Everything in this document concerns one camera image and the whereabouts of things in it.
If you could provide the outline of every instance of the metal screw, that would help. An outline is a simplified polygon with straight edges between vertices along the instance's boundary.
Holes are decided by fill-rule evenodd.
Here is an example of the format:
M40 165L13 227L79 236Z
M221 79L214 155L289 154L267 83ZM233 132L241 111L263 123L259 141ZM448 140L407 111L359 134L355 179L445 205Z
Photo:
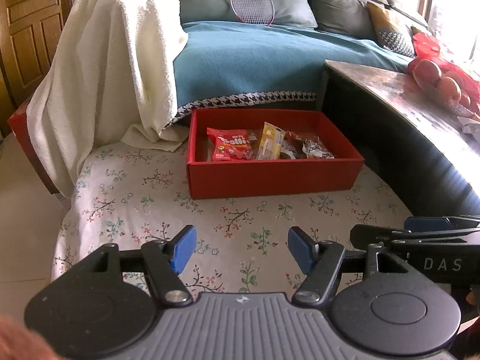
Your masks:
M185 291L174 290L165 294L165 299L170 303L183 303L186 302L189 295Z
M294 295L297 303L300 304L314 304L320 300L320 295L313 291L299 291Z

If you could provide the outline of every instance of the badminton racket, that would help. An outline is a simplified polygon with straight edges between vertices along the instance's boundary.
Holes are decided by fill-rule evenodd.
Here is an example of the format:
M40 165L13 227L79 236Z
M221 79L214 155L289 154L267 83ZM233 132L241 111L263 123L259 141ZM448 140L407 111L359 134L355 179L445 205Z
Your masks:
M230 5L238 19L247 24L269 26L275 16L272 0L230 0Z

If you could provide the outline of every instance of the teal blanket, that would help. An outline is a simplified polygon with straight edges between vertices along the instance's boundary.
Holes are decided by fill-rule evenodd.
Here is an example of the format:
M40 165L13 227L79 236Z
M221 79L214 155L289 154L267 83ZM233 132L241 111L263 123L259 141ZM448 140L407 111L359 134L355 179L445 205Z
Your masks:
M183 26L189 39L173 63L178 107L251 92L316 92L326 59L403 72L410 58L372 40L305 28L226 21Z

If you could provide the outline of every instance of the bag of fruit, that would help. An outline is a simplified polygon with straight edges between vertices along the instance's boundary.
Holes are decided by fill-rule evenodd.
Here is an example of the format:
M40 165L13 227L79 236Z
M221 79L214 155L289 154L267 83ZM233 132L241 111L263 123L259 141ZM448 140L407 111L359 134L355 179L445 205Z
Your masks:
M480 120L480 81L450 62L447 47L433 36L413 36L417 57L407 66L418 85L455 115Z

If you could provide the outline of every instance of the black circular disc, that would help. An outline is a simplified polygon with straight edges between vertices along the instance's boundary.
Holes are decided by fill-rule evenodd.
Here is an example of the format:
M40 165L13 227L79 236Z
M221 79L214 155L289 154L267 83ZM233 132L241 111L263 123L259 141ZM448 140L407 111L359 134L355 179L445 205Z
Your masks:
M122 283L112 289L49 289L25 309L25 324L56 352L72 359L95 359L138 340L156 314L152 299Z
M380 274L346 288L332 303L332 323L347 340L388 356L446 347L460 325L457 303L434 283L409 279Z

